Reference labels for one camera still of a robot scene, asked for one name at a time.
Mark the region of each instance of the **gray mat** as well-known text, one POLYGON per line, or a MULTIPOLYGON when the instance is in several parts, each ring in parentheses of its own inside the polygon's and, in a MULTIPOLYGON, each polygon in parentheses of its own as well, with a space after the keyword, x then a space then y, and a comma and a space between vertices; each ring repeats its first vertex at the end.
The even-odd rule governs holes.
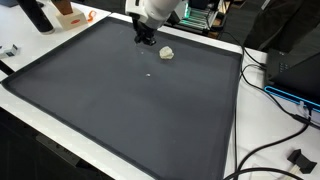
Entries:
POLYGON ((160 32, 136 46, 131 26, 107 18, 2 84, 157 179, 221 180, 241 55, 160 32))

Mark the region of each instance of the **white object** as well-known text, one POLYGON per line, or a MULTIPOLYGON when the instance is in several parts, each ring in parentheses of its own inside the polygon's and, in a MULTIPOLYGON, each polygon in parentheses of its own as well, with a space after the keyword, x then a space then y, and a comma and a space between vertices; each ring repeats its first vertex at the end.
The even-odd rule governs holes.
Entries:
POLYGON ((174 56, 174 53, 169 46, 162 48, 159 53, 161 59, 172 59, 174 56))
MULTIPOLYGON (((106 11, 86 7, 80 4, 73 4, 73 6, 77 7, 85 14, 88 14, 91 10, 95 10, 97 12, 97 16, 95 17, 96 21, 90 23, 89 26, 110 14, 106 11)), ((53 26, 57 27, 59 26, 59 23, 54 16, 56 9, 54 7, 52 7, 52 9, 49 8, 51 7, 45 6, 43 10, 47 14, 53 26)), ((14 56, 10 58, 10 60, 4 59, 4 62, 14 70, 21 69, 87 28, 87 26, 81 26, 70 31, 59 31, 59 29, 57 29, 54 34, 43 37, 32 24, 29 25, 27 23, 21 23, 29 21, 29 19, 24 16, 23 11, 21 11, 18 6, 13 8, 0 6, 0 22, 7 24, 6 26, 1 26, 0 34, 8 34, 8 36, 1 36, 1 41, 4 41, 4 43, 15 42, 16 44, 19 44, 19 47, 21 45, 23 48, 23 51, 19 56, 14 56), (12 19, 20 19, 21 21, 12 21, 12 19)), ((130 17, 120 14, 112 14, 110 17, 128 22, 131 21, 130 17)), ((231 52, 242 52, 242 49, 236 45, 209 39, 181 30, 163 26, 159 31, 231 52)), ((250 49, 247 50, 259 62, 264 63, 266 61, 267 55, 265 53, 250 49)), ((243 66, 248 63, 252 63, 252 61, 248 56, 245 56, 243 66)), ((260 87, 262 86, 264 75, 260 71, 248 68, 245 74, 250 82, 260 87)), ((291 112, 297 111, 296 105, 280 99, 279 101, 287 110, 291 112)), ((12 95, 1 85, 0 106, 116 180, 153 179, 84 135, 74 131, 57 119, 12 95)), ((296 122, 295 120, 292 120, 292 118, 283 114, 268 97, 247 86, 243 81, 240 82, 239 86, 237 107, 239 160, 252 149, 291 135, 302 127, 301 123, 296 122)), ((318 130, 309 128, 303 136, 299 136, 298 138, 291 140, 289 143, 284 143, 257 153, 257 155, 254 155, 247 161, 244 168, 252 167, 252 164, 257 162, 263 166, 283 168, 283 170, 287 170, 290 168, 290 165, 286 158, 284 158, 285 154, 291 153, 292 149, 298 149, 302 146, 303 149, 308 149, 308 151, 305 152, 306 156, 312 158, 316 162, 320 162, 319 137, 320 132, 318 130)), ((233 171, 234 151, 233 138, 231 136, 225 175, 229 175, 233 173, 233 171)), ((320 171, 315 170, 312 174, 307 175, 306 179, 319 180, 319 177, 320 171)), ((242 175, 239 180, 248 180, 249 178, 250 174, 245 174, 242 175)))
MULTIPOLYGON (((300 167, 298 165, 294 165, 291 170, 289 171, 289 173, 294 174, 294 175, 298 175, 300 174, 300 167)), ((293 178, 290 176, 286 176, 284 177, 282 180, 292 180, 293 178)))
POLYGON ((62 15, 60 12, 57 12, 56 17, 61 24, 61 27, 64 30, 70 30, 87 23, 87 19, 84 16, 83 12, 81 12, 77 8, 73 8, 73 13, 68 15, 62 15))
POLYGON ((304 106, 303 101, 300 101, 300 104, 297 104, 297 109, 298 109, 298 112, 303 115, 303 117, 312 119, 312 116, 309 115, 309 110, 304 106))
POLYGON ((170 17, 181 0, 137 0, 126 1, 126 14, 139 15, 139 21, 152 29, 159 29, 170 17))
MULTIPOLYGON (((252 168, 260 168, 261 166, 254 164, 252 168)), ((256 171, 250 173, 250 180, 276 180, 277 177, 273 176, 270 172, 256 171)))
POLYGON ((11 46, 0 46, 0 59, 15 56, 17 51, 18 48, 14 44, 11 46))

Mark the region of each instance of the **black device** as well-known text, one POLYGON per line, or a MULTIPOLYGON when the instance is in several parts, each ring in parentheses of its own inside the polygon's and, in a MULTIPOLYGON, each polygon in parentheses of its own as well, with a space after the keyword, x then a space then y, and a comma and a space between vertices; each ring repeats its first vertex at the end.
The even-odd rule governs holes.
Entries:
POLYGON ((39 4, 35 0, 17 0, 22 10, 27 14, 38 31, 42 34, 51 34, 54 28, 47 16, 41 10, 39 4))
POLYGON ((0 5, 6 6, 6 7, 13 7, 18 5, 17 0, 0 0, 0 5))
POLYGON ((304 102, 308 108, 320 112, 319 77, 320 53, 301 61, 271 51, 264 89, 296 104, 304 102))

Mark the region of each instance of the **table surface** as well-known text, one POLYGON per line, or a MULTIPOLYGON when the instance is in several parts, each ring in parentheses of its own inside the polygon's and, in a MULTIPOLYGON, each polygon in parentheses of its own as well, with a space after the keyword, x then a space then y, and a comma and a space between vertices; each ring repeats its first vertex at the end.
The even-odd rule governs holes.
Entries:
MULTIPOLYGON (((4 44, 16 44, 20 49, 15 57, 6 58, 3 61, 12 69, 18 70, 30 62, 41 57, 56 46, 67 41, 79 32, 90 27, 97 21, 109 16, 111 13, 99 9, 86 7, 79 4, 73 4, 74 7, 79 8, 86 15, 95 10, 97 16, 94 22, 88 26, 81 26, 70 31, 63 31, 54 14, 55 8, 51 3, 44 1, 44 12, 52 22, 56 31, 52 35, 41 35, 32 23, 28 20, 26 15, 19 6, 14 8, 6 8, 0 6, 0 34, 1 42, 4 44)), ((129 17, 120 14, 111 14, 110 16, 131 21, 129 17)), ((172 29, 169 27, 162 27, 160 31, 173 34, 176 36, 191 39, 193 41, 202 42, 211 46, 219 47, 233 52, 241 53, 241 48, 229 43, 221 42, 207 37, 194 35, 188 32, 172 29)), ((249 50, 249 53, 260 62, 265 62, 267 55, 249 50)), ((252 64, 253 62, 245 56, 243 66, 252 64)), ((246 77, 250 82, 262 87, 263 73, 256 69, 248 69, 246 77)), ((6 75, 0 72, 0 80, 4 79, 6 75)), ((299 113, 297 106, 279 99, 281 104, 290 112, 299 113)), ((152 179, 147 174, 143 173, 134 166, 128 164, 126 161, 110 153, 103 147, 89 140, 80 133, 72 130, 60 121, 48 116, 37 108, 24 102, 18 97, 13 96, 0 86, 0 107, 15 115, 25 123, 29 124, 39 132, 45 134, 60 145, 69 149, 74 154, 86 160, 93 166, 105 172, 114 179, 130 179, 130 180, 145 180, 152 179)), ((320 119, 320 115, 314 113, 314 118, 320 119)), ((284 114, 269 98, 251 88, 243 81, 239 85, 238 93, 238 109, 237 109, 237 140, 238 140, 238 161, 241 160, 248 152, 258 146, 287 137, 302 128, 302 124, 296 122, 286 114, 284 114)), ((295 149, 302 149, 303 154, 315 162, 320 162, 320 131, 309 128, 301 136, 283 143, 281 145, 263 150, 252 156, 244 168, 251 167, 273 167, 288 171, 291 164, 286 160, 287 156, 295 149)), ((229 143, 228 158, 226 164, 225 175, 231 174, 234 171, 234 139, 233 133, 229 143)), ((262 180, 261 176, 269 176, 267 179, 275 179, 279 177, 278 174, 268 173, 254 173, 241 176, 240 180, 254 179, 253 176, 260 176, 257 179, 262 180)), ((320 176, 320 168, 316 167, 311 175, 300 175, 309 180, 316 180, 320 176)))

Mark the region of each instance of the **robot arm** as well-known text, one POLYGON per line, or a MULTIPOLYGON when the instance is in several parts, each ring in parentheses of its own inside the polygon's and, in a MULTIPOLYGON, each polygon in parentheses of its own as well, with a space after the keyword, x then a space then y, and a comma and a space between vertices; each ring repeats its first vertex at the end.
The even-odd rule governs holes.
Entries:
POLYGON ((182 0, 127 0, 126 14, 132 17, 135 42, 154 45, 155 32, 167 21, 182 0))

